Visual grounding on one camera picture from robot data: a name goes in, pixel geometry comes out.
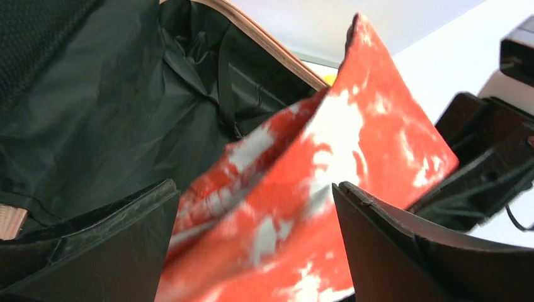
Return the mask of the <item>pink hard-shell suitcase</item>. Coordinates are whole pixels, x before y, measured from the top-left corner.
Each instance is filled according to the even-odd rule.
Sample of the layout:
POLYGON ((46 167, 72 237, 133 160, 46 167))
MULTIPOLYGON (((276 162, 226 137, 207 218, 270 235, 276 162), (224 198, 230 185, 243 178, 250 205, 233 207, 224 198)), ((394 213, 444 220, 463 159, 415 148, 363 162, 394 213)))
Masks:
POLYGON ((30 233, 184 190, 324 85, 228 1, 2 1, 2 201, 30 233))

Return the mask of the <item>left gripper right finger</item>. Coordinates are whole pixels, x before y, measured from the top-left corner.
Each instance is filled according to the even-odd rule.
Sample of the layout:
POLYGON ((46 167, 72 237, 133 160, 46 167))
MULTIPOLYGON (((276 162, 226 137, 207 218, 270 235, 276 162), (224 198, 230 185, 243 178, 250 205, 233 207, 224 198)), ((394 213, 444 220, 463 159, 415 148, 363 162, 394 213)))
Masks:
POLYGON ((533 249, 484 240, 332 185, 357 301, 532 301, 533 249))

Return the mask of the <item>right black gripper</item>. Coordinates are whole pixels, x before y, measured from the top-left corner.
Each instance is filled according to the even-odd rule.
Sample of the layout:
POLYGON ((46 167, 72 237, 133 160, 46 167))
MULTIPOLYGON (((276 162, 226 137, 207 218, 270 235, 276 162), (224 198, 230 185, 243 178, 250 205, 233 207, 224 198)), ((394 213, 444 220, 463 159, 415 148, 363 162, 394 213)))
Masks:
POLYGON ((533 116, 498 98, 458 93, 436 129, 458 168, 409 211, 452 230, 468 232, 532 187, 533 116))

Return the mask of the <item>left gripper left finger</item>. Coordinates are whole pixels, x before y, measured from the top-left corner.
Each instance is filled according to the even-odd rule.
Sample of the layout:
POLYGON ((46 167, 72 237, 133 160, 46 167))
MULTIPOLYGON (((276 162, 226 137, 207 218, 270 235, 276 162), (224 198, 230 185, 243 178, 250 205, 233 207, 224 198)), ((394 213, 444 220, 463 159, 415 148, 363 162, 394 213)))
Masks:
POLYGON ((153 301, 178 204, 168 179, 1 242, 1 300, 153 301))

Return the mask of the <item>red white tie-dye cloth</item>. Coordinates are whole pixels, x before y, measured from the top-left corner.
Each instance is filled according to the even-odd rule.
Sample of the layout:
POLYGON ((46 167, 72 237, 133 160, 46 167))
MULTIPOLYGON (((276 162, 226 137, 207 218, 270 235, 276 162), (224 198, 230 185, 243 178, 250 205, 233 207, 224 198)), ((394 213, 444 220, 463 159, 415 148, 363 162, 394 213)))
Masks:
POLYGON ((357 14, 333 85, 284 109, 181 195, 156 301, 340 301, 354 293, 334 182, 406 209, 458 159, 357 14))

